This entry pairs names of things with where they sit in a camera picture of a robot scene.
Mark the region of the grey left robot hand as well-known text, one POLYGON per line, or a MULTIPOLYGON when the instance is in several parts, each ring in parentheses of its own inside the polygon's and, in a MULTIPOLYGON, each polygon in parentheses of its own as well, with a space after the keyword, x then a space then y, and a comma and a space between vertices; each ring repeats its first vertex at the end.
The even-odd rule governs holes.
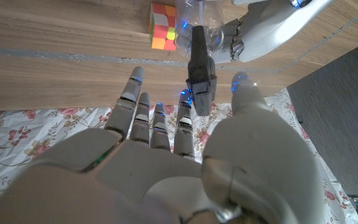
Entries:
POLYGON ((275 50, 314 19, 331 0, 232 1, 247 6, 243 16, 223 19, 223 1, 176 1, 176 41, 179 52, 191 57, 192 30, 204 29, 207 54, 215 63, 250 62, 275 50))

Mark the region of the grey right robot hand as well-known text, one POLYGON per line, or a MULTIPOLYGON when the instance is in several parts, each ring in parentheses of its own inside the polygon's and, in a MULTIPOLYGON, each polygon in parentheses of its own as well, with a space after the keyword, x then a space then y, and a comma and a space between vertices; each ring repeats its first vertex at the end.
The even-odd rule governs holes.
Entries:
POLYGON ((149 115, 133 70, 104 128, 37 156, 0 198, 0 223, 319 223, 322 180, 302 137, 267 106, 243 72, 232 116, 195 160, 187 92, 174 143, 163 106, 149 115))

